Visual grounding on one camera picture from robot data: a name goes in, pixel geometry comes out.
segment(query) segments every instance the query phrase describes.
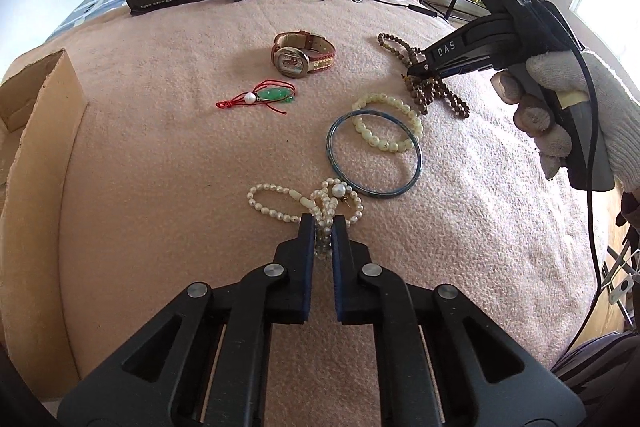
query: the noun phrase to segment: watch face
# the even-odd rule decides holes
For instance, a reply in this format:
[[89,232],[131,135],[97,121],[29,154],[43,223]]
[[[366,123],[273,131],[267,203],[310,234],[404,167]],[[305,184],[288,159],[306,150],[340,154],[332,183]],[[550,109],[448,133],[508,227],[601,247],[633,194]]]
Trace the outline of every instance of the watch face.
[[282,48],[274,57],[278,71],[291,78],[305,76],[309,70],[309,59],[297,48]]

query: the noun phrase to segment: knit glove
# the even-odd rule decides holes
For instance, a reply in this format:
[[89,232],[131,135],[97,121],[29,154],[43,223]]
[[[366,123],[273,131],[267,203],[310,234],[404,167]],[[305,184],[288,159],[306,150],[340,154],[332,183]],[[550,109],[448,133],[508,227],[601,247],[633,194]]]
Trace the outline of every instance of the knit glove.
[[[640,189],[640,103],[598,55],[585,51],[582,56],[591,72],[598,97],[600,128],[611,171],[622,182],[625,192],[636,192]],[[526,66],[532,78],[546,89],[588,92],[584,75],[572,52],[552,52],[531,57]],[[523,90],[517,89],[519,86],[515,86],[515,82],[505,72],[497,73],[492,79],[498,95],[505,102],[520,104],[514,123],[520,130],[535,137],[540,150],[540,165],[547,179],[551,179],[560,168],[559,159],[566,158],[571,151],[571,138],[555,123],[542,134],[537,133],[536,122],[533,121],[535,118],[523,118],[525,113],[521,111],[525,99],[529,107],[532,97],[523,95]],[[535,111],[530,110],[529,114],[535,114]]]

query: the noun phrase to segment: red string pendant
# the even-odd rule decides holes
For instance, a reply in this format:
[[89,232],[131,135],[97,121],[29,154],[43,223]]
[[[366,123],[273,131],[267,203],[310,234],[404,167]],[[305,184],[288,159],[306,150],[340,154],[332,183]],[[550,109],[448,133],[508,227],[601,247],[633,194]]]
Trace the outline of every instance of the red string pendant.
[[231,100],[216,102],[216,107],[228,109],[235,105],[266,105],[272,111],[286,114],[284,111],[271,107],[271,103],[292,102],[295,96],[296,86],[284,80],[272,80],[268,78],[255,86],[251,91],[242,92]]

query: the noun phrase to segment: hand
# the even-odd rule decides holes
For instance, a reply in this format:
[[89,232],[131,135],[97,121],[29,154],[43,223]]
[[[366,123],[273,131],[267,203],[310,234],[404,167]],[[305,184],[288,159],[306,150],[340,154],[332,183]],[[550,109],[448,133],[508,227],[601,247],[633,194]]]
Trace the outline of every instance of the hand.
[[[593,52],[583,52],[598,97],[600,128],[614,176],[626,192],[640,194],[640,103],[616,74]],[[587,93],[582,70],[572,52],[553,52],[527,60],[527,71],[546,89],[578,90]],[[569,134],[553,119],[535,97],[525,94],[508,72],[492,78],[498,95],[506,103],[519,104],[514,124],[532,136],[540,150],[540,165],[547,179],[560,168],[560,158],[571,151]]]

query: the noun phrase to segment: green jade pendant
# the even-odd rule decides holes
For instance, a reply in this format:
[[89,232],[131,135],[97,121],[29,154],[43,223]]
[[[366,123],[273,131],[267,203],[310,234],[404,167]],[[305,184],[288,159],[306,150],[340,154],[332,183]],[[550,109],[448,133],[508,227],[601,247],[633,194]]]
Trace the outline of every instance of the green jade pendant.
[[259,102],[293,102],[293,91],[288,87],[269,87],[257,93]]

